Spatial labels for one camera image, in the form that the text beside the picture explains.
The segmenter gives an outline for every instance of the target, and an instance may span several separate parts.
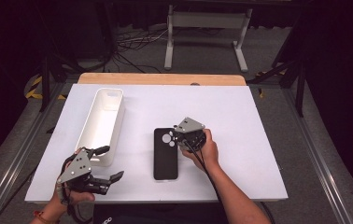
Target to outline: black backdrop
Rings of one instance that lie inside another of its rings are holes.
[[[35,35],[8,1],[0,1],[0,146],[24,109],[24,86],[38,67]]]
[[[353,1],[336,2],[341,8],[333,10],[340,13],[308,58],[306,78],[330,137],[353,176]]]

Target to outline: white table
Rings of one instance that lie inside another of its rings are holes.
[[[154,129],[173,127],[185,117],[211,129],[221,166],[249,198],[288,198],[249,87],[76,84],[25,201],[45,203],[50,199],[64,160],[75,150],[93,97],[103,87],[122,89],[126,110],[113,163],[94,167],[92,174],[108,178],[124,171],[124,176],[111,185],[107,195],[96,195],[97,203],[214,202],[217,197],[205,173],[181,154],[177,180],[153,178]]]

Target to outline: white storage bin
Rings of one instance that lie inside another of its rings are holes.
[[[107,153],[92,156],[91,164],[109,166],[115,156],[124,115],[123,91],[103,88],[97,91],[76,148],[110,146]]]

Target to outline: smartphone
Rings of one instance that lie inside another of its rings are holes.
[[[177,142],[172,128],[154,130],[153,177],[156,180],[177,179]]]

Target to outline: gray floor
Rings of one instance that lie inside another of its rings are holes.
[[[249,29],[243,52],[247,59],[249,72],[243,74],[251,79],[260,71],[268,71],[281,44],[289,33],[289,29]],[[122,55],[131,62],[140,65],[157,67],[162,73],[179,74],[241,74],[235,59],[231,43],[238,33],[223,30],[215,35],[197,30],[181,31],[175,37],[173,69],[165,71],[163,67],[166,42],[159,39],[140,50],[128,50]],[[132,66],[115,61],[106,65],[110,72],[139,72]],[[95,62],[83,62],[89,65]],[[140,67],[148,73],[157,73],[153,68]],[[71,76],[63,85],[63,93],[67,94],[77,76]],[[289,198],[285,201],[267,203],[276,223],[342,223],[332,209],[327,191],[320,181],[318,170],[310,157],[309,146],[305,135],[295,118],[295,111],[290,107],[287,95],[290,92],[281,90],[271,83],[251,86],[252,95],[261,115],[263,126],[268,135],[275,158],[281,167]],[[258,88],[262,88],[262,97]],[[29,104],[21,114],[19,121],[0,147],[0,183],[14,160],[16,153],[24,144],[41,106],[40,100],[29,99]],[[54,127],[64,106],[64,100],[56,100],[49,108],[48,114],[38,130],[29,155],[14,180],[11,189],[7,189],[8,198],[16,191],[26,176],[40,162],[41,156],[51,138],[46,130]],[[310,131],[311,140],[329,168],[332,179],[338,188],[342,202],[353,222],[353,179],[343,165],[337,150],[332,144],[322,123],[316,105],[311,98],[308,87],[304,93],[304,122]],[[13,197],[10,204],[0,216],[0,223],[27,223],[32,219],[32,212],[40,210],[43,205],[24,201],[29,182],[24,184]],[[84,216],[92,212],[92,205],[84,206]],[[73,223],[67,216],[62,223]]]

